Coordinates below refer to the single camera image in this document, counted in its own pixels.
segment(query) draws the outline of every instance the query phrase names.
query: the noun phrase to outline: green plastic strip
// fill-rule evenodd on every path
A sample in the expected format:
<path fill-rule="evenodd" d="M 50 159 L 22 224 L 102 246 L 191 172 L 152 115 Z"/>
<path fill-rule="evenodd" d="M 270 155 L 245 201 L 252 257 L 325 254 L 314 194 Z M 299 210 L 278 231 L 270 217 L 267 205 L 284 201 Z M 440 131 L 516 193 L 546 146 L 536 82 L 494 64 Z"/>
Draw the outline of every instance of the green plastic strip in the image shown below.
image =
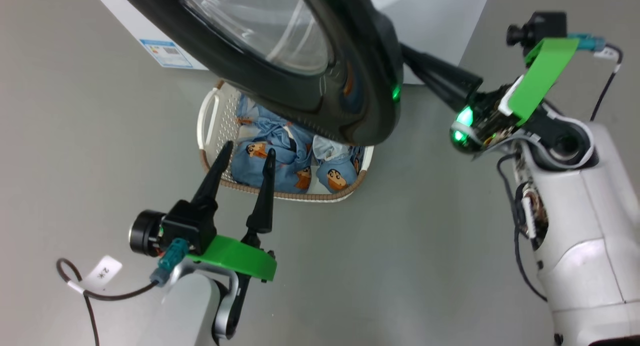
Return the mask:
<path fill-rule="evenodd" d="M 203 255 L 189 254 L 187 257 L 267 281 L 274 280 L 278 266 L 278 262 L 265 251 L 220 235 L 214 237 Z"/>
<path fill-rule="evenodd" d="M 521 126 L 529 120 L 578 50 L 578 38 L 544 38 L 525 57 L 531 65 L 509 99 L 509 109 L 520 118 Z"/>

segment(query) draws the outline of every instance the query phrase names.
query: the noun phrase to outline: cartoon print clothing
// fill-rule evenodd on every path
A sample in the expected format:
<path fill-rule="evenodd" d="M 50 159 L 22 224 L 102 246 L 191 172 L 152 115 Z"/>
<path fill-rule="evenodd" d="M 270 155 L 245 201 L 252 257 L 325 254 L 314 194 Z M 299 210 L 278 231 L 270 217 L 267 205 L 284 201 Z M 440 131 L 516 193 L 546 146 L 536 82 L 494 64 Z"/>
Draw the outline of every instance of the cartoon print clothing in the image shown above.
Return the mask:
<path fill-rule="evenodd" d="M 358 179 L 364 147 L 353 147 L 321 136 L 313 137 L 313 154 L 320 164 L 318 180 L 330 193 L 347 189 Z"/>
<path fill-rule="evenodd" d="M 242 95 L 236 116 L 238 148 L 231 175 L 238 184 L 259 188 L 269 150 L 276 152 L 275 191 L 306 193 L 311 184 L 313 134 Z"/>

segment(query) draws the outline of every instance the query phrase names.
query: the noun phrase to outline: teal connector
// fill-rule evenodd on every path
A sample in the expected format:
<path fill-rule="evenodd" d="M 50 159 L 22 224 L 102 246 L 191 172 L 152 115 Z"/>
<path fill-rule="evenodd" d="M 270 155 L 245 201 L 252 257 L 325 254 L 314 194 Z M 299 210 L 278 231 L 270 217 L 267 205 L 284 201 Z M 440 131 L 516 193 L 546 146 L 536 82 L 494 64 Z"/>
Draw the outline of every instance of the teal connector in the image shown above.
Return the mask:
<path fill-rule="evenodd" d="M 568 37 L 570 39 L 580 39 L 578 50 L 601 52 L 607 45 L 604 37 L 594 37 L 590 33 L 570 33 Z"/>
<path fill-rule="evenodd" d="M 158 287 L 163 287 L 169 281 L 171 272 L 185 259 L 189 253 L 189 243 L 186 239 L 175 238 L 166 252 L 158 261 L 158 267 L 151 273 L 151 282 L 157 282 Z"/>

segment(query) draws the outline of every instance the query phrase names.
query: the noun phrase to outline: open washing machine door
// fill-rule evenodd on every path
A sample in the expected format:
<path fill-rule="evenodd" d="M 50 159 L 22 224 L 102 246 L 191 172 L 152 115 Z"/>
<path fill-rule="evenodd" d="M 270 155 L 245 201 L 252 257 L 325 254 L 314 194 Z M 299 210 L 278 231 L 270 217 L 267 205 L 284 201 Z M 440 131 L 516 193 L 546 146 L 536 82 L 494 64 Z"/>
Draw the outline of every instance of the open washing machine door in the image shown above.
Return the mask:
<path fill-rule="evenodd" d="M 128 0 L 219 77 L 342 143 L 384 141 L 403 58 L 371 0 Z"/>

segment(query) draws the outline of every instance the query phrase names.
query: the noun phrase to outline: laundry basket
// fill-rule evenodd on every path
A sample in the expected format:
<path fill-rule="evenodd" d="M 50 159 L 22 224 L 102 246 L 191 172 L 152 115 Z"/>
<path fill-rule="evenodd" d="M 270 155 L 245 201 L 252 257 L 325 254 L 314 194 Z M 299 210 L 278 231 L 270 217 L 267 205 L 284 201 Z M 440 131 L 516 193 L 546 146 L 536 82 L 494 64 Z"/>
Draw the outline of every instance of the laundry basket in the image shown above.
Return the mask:
<path fill-rule="evenodd" d="M 238 107 L 240 96 L 240 91 L 230 84 L 220 81 L 202 101 L 198 114 L 197 137 L 200 161 L 205 172 L 209 172 L 211 164 L 215 161 L 222 146 L 227 141 L 235 141 L 238 138 L 240 124 L 236 117 L 236 108 Z M 329 193 L 318 180 L 317 172 L 315 172 L 317 166 L 311 166 L 311 185 L 307 193 L 276 192 L 274 196 L 282 200 L 309 203 L 335 203 L 342 201 L 348 198 L 362 184 L 367 176 L 367 169 L 371 163 L 372 156 L 373 146 L 365 147 L 358 178 L 352 185 L 338 193 Z M 260 191 L 258 188 L 235 182 L 231 177 L 230 168 L 227 168 L 222 174 L 220 184 L 229 189 L 244 191 L 245 193 L 258 194 Z"/>

